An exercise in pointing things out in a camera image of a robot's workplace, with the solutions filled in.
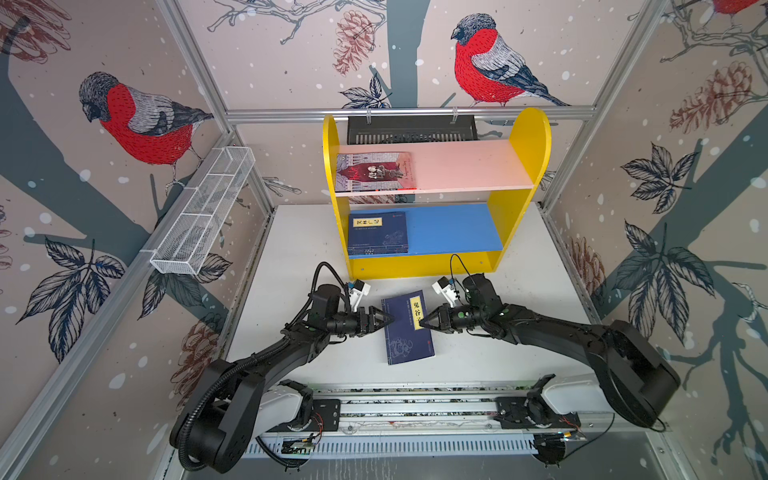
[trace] bookshelf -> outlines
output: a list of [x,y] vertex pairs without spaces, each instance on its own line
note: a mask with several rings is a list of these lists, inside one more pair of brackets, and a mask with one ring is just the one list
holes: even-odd
[[[552,143],[549,120],[537,108],[526,108],[515,120],[509,140],[451,141],[421,144],[341,145],[336,121],[323,121],[323,156],[328,191],[336,215],[350,279],[374,280],[450,273],[449,261],[459,253],[471,273],[496,271],[515,230],[547,169]],[[336,156],[344,153],[408,151],[419,188],[398,194],[491,191],[483,204],[416,204],[365,210],[405,211],[409,252],[355,255],[346,251],[349,196],[386,192],[336,193]]]

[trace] white wire basket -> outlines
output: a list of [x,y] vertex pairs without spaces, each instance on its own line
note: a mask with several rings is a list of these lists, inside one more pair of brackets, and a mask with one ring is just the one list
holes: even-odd
[[160,273],[197,275],[253,168],[248,147],[224,147],[150,263]]

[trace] bird head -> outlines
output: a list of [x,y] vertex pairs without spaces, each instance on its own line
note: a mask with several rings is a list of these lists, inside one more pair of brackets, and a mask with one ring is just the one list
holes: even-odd
[[98,118],[101,121],[109,121],[109,105],[107,94],[120,84],[120,82],[108,73],[97,71],[88,75],[80,84],[80,103],[83,104],[83,113],[88,121]]
[[486,28],[496,28],[496,22],[493,21],[493,18],[485,13],[473,13],[462,18],[456,25],[451,39],[458,41],[463,47],[467,45],[475,33]]

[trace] white tabletop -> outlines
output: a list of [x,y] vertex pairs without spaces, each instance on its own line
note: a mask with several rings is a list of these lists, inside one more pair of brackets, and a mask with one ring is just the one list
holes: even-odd
[[[347,280],[339,232],[330,205],[278,207],[256,276],[237,326],[228,360],[241,359],[280,339],[280,329],[306,301],[316,265],[326,261]],[[457,269],[454,274],[458,280]],[[588,318],[535,205],[531,205],[493,282],[503,302],[546,316],[588,323]],[[444,303],[431,285],[438,277],[371,280],[361,305],[381,307],[381,299],[422,290],[426,311]],[[323,269],[318,284],[335,283]],[[466,333],[432,332],[435,356],[389,365],[384,332],[328,346],[287,378],[318,387],[395,388],[498,385],[535,381],[540,376],[591,372],[573,359],[533,346]]]

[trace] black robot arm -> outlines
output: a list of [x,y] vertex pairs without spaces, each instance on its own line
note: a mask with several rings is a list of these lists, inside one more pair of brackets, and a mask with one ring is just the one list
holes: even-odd
[[[170,444],[179,450],[186,470],[209,465],[219,473],[228,472],[253,438],[259,405],[268,388],[291,370],[313,361],[330,344],[331,335],[363,336],[394,320],[372,306],[368,312],[359,309],[353,313],[344,284],[344,296],[335,285],[320,285],[315,290],[321,266],[330,268],[325,262],[318,266],[310,299],[281,330],[281,340],[245,359],[215,360],[203,371],[170,433]],[[342,298],[345,309],[339,312]]]
[[480,327],[495,339],[551,350],[590,366],[611,408],[651,428],[680,386],[680,377],[630,324],[585,325],[503,303],[491,281],[477,273],[463,282],[469,305],[444,303],[420,324],[444,333]]

